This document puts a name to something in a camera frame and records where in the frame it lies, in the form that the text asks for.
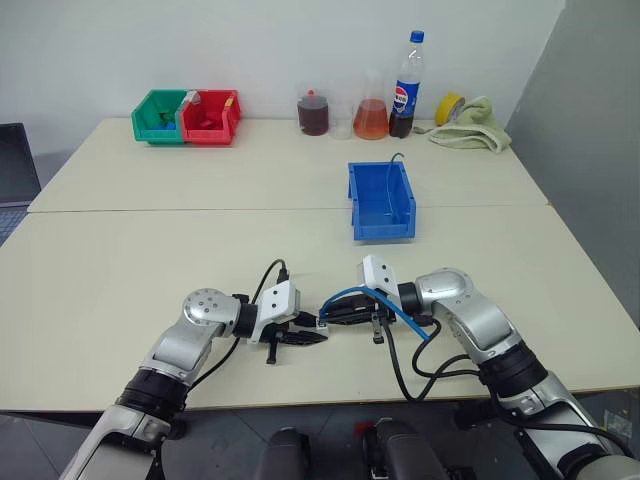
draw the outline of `tabletop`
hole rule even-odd
[[[30,212],[350,208],[349,162],[403,162],[417,206],[544,205],[513,151],[448,149],[424,135],[310,137],[293,120],[242,120],[232,147],[154,146],[104,120]]]
[[[465,270],[571,390],[640,384],[640,333],[550,206],[419,208],[416,238],[397,244],[354,242],[343,209],[37,213],[0,248],[0,410],[101,410],[190,291],[250,294],[283,257],[302,308],[317,311],[356,284],[368,254],[400,282],[442,266]],[[410,358],[420,340],[392,328],[416,392],[424,379]],[[205,368],[230,341],[214,341]],[[459,353],[444,328],[421,367]],[[332,327],[328,341],[310,347],[283,345],[275,366],[266,357],[266,345],[243,341],[188,407],[401,398],[387,345],[374,345],[367,325]],[[475,378],[459,377],[439,381],[430,398],[483,395]]]

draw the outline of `tape roll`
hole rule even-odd
[[[464,107],[464,97],[457,93],[447,93],[442,100],[438,108],[436,108],[436,125],[442,126],[445,123],[454,120],[460,111]]]

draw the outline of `bottle cap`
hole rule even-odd
[[[424,32],[422,30],[414,30],[409,38],[411,43],[422,43],[424,40]]]

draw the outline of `orange liquid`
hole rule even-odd
[[[384,138],[389,132],[388,118],[387,106],[382,100],[365,98],[358,107],[353,130],[365,140]]]

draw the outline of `cloth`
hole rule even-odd
[[[511,137],[493,116],[491,101],[478,97],[462,108],[457,118],[427,133],[429,140],[451,148],[488,148],[500,153]]]

